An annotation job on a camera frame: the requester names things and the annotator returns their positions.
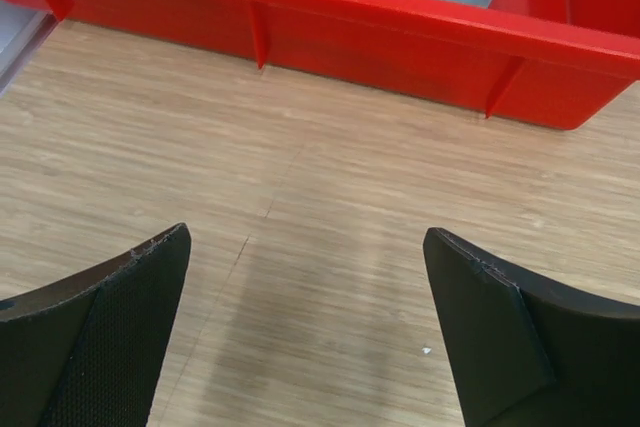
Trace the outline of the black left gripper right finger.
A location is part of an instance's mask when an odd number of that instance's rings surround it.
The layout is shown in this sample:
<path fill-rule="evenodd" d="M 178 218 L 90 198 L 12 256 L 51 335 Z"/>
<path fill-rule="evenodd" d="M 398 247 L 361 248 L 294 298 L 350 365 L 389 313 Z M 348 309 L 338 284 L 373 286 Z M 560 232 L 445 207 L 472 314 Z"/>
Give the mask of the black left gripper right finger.
<path fill-rule="evenodd" d="M 428 281 L 467 426 L 636 426 L 639 308 L 427 230 Z"/>

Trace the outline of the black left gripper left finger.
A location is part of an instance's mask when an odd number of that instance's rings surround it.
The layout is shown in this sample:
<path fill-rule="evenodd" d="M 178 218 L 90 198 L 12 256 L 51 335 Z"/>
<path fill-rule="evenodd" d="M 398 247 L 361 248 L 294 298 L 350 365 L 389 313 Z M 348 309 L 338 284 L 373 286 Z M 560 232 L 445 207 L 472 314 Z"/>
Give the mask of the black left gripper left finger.
<path fill-rule="evenodd" d="M 190 252 L 190 232 L 179 223 L 2 300 L 2 425 L 146 425 Z"/>

